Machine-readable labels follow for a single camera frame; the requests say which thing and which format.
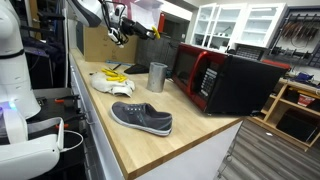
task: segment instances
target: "microwave control panel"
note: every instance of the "microwave control panel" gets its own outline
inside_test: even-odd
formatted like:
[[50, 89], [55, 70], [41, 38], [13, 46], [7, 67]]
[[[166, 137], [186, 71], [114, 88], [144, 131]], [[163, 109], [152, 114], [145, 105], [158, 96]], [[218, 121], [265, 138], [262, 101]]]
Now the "microwave control panel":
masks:
[[201, 90], [200, 90], [200, 95], [202, 98], [205, 100], [208, 99], [210, 92], [212, 91], [212, 87], [214, 85], [214, 81], [216, 80], [217, 77], [217, 72], [207, 68], [206, 73], [204, 75], [202, 84], [201, 84]]

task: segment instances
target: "shoelace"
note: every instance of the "shoelace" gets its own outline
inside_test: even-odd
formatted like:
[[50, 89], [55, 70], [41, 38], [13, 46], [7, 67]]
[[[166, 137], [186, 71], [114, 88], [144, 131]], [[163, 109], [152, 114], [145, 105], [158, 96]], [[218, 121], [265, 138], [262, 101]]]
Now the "shoelace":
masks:
[[141, 104], [131, 104], [129, 105], [129, 107], [127, 108], [128, 111], [142, 111], [142, 106]]

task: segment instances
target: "microwave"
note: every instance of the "microwave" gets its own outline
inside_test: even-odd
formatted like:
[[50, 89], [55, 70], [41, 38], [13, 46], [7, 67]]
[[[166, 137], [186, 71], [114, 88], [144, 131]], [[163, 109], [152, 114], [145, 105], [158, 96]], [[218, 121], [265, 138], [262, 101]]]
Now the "microwave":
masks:
[[180, 44], [172, 80], [206, 114], [256, 115], [286, 69]]

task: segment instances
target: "glass cabinet door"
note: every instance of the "glass cabinet door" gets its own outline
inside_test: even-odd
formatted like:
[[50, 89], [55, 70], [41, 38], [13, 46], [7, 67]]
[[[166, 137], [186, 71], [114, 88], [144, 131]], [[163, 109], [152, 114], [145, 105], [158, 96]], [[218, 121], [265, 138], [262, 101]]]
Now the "glass cabinet door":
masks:
[[249, 5], [238, 43], [268, 47], [280, 18], [284, 15], [285, 3]]
[[206, 46], [209, 33], [209, 27], [212, 22], [216, 3], [200, 6], [194, 29], [191, 36], [192, 45]]
[[207, 48], [225, 51], [230, 44], [233, 33], [237, 32], [244, 15], [246, 4], [220, 5], [214, 19]]

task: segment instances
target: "shelf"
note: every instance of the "shelf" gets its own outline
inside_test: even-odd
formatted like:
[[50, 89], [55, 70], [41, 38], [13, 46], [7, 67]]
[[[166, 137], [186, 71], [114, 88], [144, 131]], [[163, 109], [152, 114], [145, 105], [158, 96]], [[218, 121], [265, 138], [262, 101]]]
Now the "shelf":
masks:
[[252, 117], [253, 119], [256, 119], [258, 121], [263, 121], [263, 119], [261, 119], [260, 117]]
[[218, 23], [236, 23], [237, 21], [236, 20], [217, 20]]
[[249, 21], [272, 21], [272, 18], [248, 18]]
[[194, 33], [194, 34], [202, 35], [202, 36], [204, 36], [204, 35], [205, 35], [205, 33], [198, 33], [198, 32], [196, 32], [196, 33]]
[[266, 48], [261, 41], [243, 41], [243, 40], [236, 40], [235, 43], [237, 44], [245, 44], [249, 46], [261, 47]]
[[244, 30], [245, 33], [252, 33], [252, 34], [266, 34], [265, 31], [255, 31], [255, 30]]
[[218, 36], [218, 35], [212, 35], [212, 37], [223, 38], [223, 39], [230, 39], [230, 37]]
[[283, 103], [289, 104], [289, 105], [291, 105], [291, 106], [294, 106], [294, 107], [296, 107], [296, 108], [302, 109], [302, 110], [304, 110], [304, 111], [307, 111], [307, 112], [309, 112], [309, 113], [312, 113], [312, 114], [315, 114], [315, 115], [317, 115], [317, 116], [320, 116], [320, 112], [314, 111], [314, 110], [309, 109], [309, 108], [307, 108], [307, 107], [303, 107], [303, 106], [301, 106], [301, 105], [299, 105], [299, 104], [290, 102], [290, 101], [285, 100], [285, 99], [280, 99], [280, 101], [283, 102]]
[[278, 135], [278, 136], [280, 136], [280, 137], [282, 137], [282, 138], [284, 138], [286, 140], [290, 139], [290, 140], [288, 140], [289, 142], [298, 141], [300, 144], [303, 144], [304, 146], [310, 147], [310, 143], [306, 143], [306, 142], [300, 141], [299, 139], [296, 139], [296, 138], [290, 136], [289, 134], [287, 134], [285, 132], [282, 132], [281, 130], [278, 130], [276, 128], [276, 125], [274, 125], [274, 124], [266, 123], [265, 125], [269, 126], [270, 128], [272, 128], [274, 130], [277, 130], [277, 132], [273, 131], [274, 134], [276, 134], [276, 135]]
[[198, 19], [198, 22], [202, 22], [202, 23], [208, 23], [208, 22], [209, 22], [209, 20]]
[[263, 113], [263, 114], [268, 114], [268, 111], [265, 110], [265, 109], [262, 109], [262, 110], [261, 110], [261, 113]]
[[276, 99], [277, 97], [275, 95], [270, 95], [271, 98]]

